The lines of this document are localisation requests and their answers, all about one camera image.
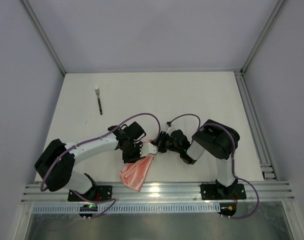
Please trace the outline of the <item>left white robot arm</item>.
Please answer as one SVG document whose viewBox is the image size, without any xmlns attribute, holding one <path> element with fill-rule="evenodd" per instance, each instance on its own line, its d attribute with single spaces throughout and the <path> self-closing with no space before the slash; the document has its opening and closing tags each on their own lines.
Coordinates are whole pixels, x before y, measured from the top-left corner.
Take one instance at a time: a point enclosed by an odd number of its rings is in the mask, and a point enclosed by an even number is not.
<svg viewBox="0 0 304 240">
<path fill-rule="evenodd" d="M 121 127 L 111 126 L 100 136 L 82 142 L 51 141 L 35 163 L 35 169 L 43 180 L 41 191 L 56 192 L 68 188 L 86 195 L 95 188 L 94 180 L 86 173 L 74 171 L 74 166 L 98 154 L 115 150 L 122 151 L 125 164 L 135 163 L 143 158 L 141 139 L 145 136 L 143 128 L 133 122 Z"/>
</svg>

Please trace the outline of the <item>pink cloth napkin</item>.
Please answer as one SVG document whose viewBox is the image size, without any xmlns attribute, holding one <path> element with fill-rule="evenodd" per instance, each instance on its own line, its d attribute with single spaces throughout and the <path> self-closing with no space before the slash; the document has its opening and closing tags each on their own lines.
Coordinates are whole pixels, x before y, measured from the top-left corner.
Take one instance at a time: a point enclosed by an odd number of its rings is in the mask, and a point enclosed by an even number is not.
<svg viewBox="0 0 304 240">
<path fill-rule="evenodd" d="M 127 164 L 120 171 L 121 183 L 134 191 L 140 192 L 155 157 L 156 156 L 147 156 L 135 163 Z"/>
</svg>

